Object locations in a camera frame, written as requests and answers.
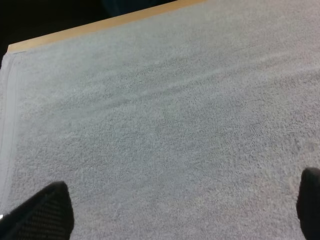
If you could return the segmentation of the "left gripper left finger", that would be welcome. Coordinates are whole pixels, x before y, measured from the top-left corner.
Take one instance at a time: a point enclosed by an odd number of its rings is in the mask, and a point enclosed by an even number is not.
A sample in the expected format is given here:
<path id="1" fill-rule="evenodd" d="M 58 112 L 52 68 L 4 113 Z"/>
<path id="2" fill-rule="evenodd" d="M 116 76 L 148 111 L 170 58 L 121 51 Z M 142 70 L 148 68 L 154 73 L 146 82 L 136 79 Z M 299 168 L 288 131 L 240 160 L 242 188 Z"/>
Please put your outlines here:
<path id="1" fill-rule="evenodd" d="M 0 220 L 2 240 L 69 240 L 75 219 L 68 186 L 52 182 Z"/>

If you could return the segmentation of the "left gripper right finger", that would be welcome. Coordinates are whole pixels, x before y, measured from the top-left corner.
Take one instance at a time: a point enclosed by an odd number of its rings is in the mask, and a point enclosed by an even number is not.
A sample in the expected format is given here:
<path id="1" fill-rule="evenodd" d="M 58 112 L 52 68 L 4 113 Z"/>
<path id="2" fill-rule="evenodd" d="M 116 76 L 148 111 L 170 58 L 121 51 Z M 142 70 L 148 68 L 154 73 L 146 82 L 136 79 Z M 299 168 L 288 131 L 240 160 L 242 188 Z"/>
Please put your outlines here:
<path id="1" fill-rule="evenodd" d="M 320 238 L 320 170 L 307 167 L 301 173 L 296 212 L 307 240 Z"/>

